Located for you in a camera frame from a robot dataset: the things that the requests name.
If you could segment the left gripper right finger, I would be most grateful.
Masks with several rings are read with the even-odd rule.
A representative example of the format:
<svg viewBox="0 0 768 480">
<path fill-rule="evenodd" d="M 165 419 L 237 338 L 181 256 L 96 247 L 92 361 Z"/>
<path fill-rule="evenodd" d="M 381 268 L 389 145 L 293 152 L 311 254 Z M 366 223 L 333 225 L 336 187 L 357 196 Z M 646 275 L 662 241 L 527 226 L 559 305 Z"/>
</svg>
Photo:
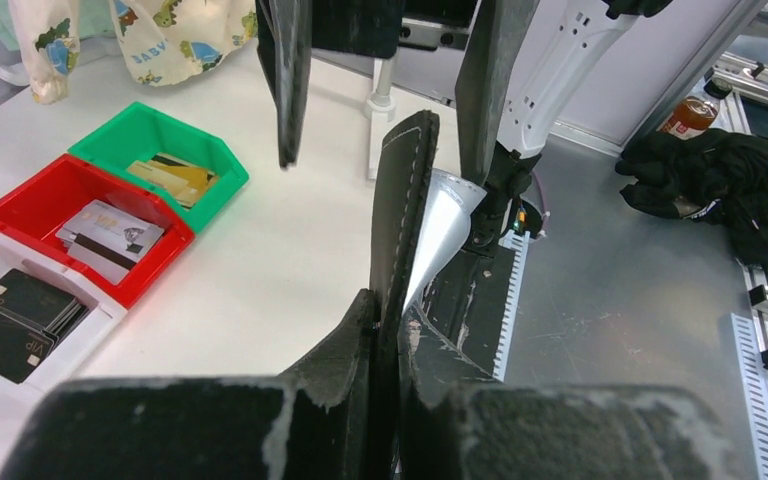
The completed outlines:
<svg viewBox="0 0 768 480">
<path fill-rule="evenodd" d="M 416 307 L 398 337 L 406 479 L 735 479 L 714 412 L 656 385 L 516 387 L 493 379 Z"/>
</svg>

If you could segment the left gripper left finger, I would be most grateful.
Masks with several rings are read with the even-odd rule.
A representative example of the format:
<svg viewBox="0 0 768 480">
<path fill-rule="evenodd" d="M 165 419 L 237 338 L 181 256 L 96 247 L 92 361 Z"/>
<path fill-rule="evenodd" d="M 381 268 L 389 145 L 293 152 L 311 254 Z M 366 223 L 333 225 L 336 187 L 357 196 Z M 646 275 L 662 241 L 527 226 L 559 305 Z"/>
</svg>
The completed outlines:
<svg viewBox="0 0 768 480">
<path fill-rule="evenodd" d="M 361 479 L 374 294 L 276 376 L 95 378 L 34 410 L 3 479 Z"/>
</svg>

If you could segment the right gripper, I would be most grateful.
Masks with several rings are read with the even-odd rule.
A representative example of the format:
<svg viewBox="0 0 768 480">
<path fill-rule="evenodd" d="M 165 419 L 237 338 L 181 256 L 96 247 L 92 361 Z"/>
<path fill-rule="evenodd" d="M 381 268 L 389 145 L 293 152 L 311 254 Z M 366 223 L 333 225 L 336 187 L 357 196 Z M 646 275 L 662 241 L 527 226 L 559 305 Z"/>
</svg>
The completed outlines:
<svg viewBox="0 0 768 480">
<path fill-rule="evenodd" d="M 475 1 L 258 1 L 258 57 L 276 108 L 278 159 L 297 163 L 312 47 L 389 59 L 404 18 L 469 26 Z M 492 164 L 513 68 L 536 0 L 480 2 L 455 85 L 461 176 L 481 186 Z"/>
</svg>

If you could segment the black leather card holder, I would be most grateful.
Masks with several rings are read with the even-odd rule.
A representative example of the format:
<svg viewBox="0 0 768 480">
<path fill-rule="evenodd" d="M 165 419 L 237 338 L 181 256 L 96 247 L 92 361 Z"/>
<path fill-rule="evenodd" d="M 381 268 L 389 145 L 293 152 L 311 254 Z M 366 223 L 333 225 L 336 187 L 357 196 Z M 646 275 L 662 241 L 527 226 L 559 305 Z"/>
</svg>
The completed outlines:
<svg viewBox="0 0 768 480">
<path fill-rule="evenodd" d="M 434 166 L 439 130 L 439 115 L 420 110 L 382 140 L 370 270 L 382 334 L 396 329 L 454 258 L 471 231 L 471 214 L 486 196 L 482 187 Z"/>
</svg>

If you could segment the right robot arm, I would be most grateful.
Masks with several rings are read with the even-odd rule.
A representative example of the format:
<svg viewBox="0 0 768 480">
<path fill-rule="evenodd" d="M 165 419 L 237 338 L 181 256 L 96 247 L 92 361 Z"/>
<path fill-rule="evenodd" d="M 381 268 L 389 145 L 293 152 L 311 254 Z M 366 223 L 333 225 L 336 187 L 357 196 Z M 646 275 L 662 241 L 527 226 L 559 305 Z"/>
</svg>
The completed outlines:
<svg viewBox="0 0 768 480">
<path fill-rule="evenodd" d="M 485 183 L 504 153 L 523 167 L 540 155 L 561 111 L 609 47 L 662 1 L 572 1 L 549 47 L 507 98 L 530 26 L 532 1 L 259 1 L 258 57 L 277 112 L 278 158 L 293 166 L 301 142 L 312 53 L 327 50 L 390 60 L 401 46 L 437 47 L 408 30 L 425 21 L 465 35 L 455 85 L 461 171 Z"/>
</svg>

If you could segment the cards in red bin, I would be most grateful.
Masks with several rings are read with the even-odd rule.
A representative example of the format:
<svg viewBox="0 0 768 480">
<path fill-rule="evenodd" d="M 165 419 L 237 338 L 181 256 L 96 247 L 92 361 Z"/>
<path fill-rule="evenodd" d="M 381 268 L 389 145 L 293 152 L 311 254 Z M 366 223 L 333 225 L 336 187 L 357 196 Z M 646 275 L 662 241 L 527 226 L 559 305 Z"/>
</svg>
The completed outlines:
<svg viewBox="0 0 768 480">
<path fill-rule="evenodd" d="M 56 237 L 71 258 L 118 285 L 163 234 L 158 225 L 93 200 L 66 220 Z"/>
</svg>

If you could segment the white clothes rack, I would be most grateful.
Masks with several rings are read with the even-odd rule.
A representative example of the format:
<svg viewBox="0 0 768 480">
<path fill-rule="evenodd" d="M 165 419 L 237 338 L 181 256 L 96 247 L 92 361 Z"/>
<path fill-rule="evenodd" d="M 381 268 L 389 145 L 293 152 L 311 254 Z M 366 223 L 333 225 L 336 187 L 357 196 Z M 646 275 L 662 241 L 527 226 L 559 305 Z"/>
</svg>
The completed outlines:
<svg viewBox="0 0 768 480">
<path fill-rule="evenodd" d="M 396 100 L 393 98 L 393 79 L 398 56 L 374 61 L 372 90 L 363 104 L 363 113 L 370 121 L 367 179 L 377 178 L 380 162 L 381 138 L 385 128 L 394 121 Z M 0 79 L 14 86 L 28 86 L 29 80 L 22 63 L 0 64 Z"/>
</svg>

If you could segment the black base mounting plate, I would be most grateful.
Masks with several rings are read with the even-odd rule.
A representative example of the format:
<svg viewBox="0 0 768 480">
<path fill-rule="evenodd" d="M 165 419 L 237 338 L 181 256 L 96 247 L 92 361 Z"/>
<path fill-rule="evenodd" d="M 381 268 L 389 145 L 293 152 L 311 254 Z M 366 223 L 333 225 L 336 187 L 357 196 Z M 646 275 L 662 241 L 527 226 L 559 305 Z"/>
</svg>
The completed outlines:
<svg viewBox="0 0 768 480">
<path fill-rule="evenodd" d="M 513 261 L 501 238 L 491 257 L 462 248 L 422 294 L 431 324 L 491 375 Z"/>
</svg>

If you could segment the yellow cream children's jacket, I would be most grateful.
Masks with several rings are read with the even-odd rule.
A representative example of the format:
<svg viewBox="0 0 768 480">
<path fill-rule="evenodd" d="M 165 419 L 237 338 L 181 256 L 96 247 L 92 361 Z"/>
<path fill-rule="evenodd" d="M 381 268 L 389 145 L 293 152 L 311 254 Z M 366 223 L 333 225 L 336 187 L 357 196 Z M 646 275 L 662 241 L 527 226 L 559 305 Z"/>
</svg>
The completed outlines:
<svg viewBox="0 0 768 480">
<path fill-rule="evenodd" d="M 182 83 L 219 66 L 258 31 L 254 1 L 104 1 L 112 33 L 133 79 Z M 79 1 L 10 1 L 9 13 L 34 100 L 69 94 L 81 56 Z"/>
</svg>

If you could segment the green plastic bin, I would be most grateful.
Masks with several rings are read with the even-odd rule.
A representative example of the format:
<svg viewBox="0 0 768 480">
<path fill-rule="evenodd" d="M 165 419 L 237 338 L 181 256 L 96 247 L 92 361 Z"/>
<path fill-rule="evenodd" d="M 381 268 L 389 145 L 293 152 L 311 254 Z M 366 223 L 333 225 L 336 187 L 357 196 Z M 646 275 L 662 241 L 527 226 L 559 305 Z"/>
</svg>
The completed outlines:
<svg viewBox="0 0 768 480">
<path fill-rule="evenodd" d="M 139 102 L 68 152 L 155 193 L 195 233 L 249 180 L 223 140 Z"/>
</svg>

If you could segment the light green towel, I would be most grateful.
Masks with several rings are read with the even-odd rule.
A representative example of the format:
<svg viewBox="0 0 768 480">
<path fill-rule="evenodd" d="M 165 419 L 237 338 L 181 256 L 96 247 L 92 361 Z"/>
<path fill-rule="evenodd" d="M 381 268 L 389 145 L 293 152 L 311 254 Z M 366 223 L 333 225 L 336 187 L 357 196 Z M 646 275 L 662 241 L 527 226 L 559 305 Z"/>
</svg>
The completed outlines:
<svg viewBox="0 0 768 480">
<path fill-rule="evenodd" d="M 79 27 L 81 38 L 112 34 L 114 25 L 108 2 L 103 0 L 81 0 Z M 0 0 L 0 40 L 8 51 L 19 51 L 7 0 Z"/>
</svg>

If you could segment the black cloth pile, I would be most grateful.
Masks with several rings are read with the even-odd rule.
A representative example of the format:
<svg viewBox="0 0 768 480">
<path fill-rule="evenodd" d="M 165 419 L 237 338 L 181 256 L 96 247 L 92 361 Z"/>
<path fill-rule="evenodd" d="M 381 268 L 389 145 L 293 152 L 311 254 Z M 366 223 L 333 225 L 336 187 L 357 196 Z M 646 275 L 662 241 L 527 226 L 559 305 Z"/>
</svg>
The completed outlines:
<svg viewBox="0 0 768 480">
<path fill-rule="evenodd" d="M 725 229 L 735 257 L 768 268 L 768 140 L 722 129 L 690 138 L 652 132 L 615 165 L 633 178 L 620 191 L 631 208 Z"/>
</svg>

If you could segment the orange drink bottle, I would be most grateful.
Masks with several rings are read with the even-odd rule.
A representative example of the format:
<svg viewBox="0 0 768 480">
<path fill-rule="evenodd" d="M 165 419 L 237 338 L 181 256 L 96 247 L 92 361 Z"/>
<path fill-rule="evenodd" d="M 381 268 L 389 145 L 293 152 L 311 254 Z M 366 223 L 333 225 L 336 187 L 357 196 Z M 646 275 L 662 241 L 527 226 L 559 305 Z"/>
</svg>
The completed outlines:
<svg viewBox="0 0 768 480">
<path fill-rule="evenodd" d="M 687 140 L 706 131 L 717 119 L 732 86 L 717 78 L 701 80 L 674 108 L 657 131 Z"/>
</svg>

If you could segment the red plastic bin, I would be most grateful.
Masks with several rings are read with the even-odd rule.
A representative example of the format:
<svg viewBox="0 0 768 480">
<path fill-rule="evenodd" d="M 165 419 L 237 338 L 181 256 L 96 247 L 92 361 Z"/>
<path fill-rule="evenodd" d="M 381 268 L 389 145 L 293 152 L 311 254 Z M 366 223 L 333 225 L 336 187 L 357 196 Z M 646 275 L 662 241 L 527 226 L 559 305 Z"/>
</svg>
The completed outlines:
<svg viewBox="0 0 768 480">
<path fill-rule="evenodd" d="M 126 309 L 195 238 L 158 195 L 68 154 L 0 198 L 0 232 Z"/>
</svg>

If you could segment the white plastic bin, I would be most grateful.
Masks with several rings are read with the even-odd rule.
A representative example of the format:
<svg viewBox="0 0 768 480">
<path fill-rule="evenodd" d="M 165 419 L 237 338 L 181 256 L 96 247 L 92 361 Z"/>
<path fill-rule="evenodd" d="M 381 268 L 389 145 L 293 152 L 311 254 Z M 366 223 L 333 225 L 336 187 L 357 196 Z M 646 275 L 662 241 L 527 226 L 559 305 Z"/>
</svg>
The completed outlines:
<svg viewBox="0 0 768 480">
<path fill-rule="evenodd" d="M 71 377 L 125 314 L 85 276 L 0 233 L 0 415 Z"/>
</svg>

